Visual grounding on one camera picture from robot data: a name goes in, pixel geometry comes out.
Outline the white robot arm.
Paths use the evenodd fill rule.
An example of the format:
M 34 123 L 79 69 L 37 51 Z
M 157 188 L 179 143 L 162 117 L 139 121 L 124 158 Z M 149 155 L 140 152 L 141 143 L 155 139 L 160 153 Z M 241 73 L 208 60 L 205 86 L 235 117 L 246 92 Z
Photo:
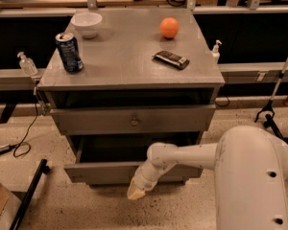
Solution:
M 256 126 L 235 126 L 214 144 L 154 143 L 135 171 L 136 200 L 177 165 L 214 171 L 217 230 L 288 230 L 288 145 Z

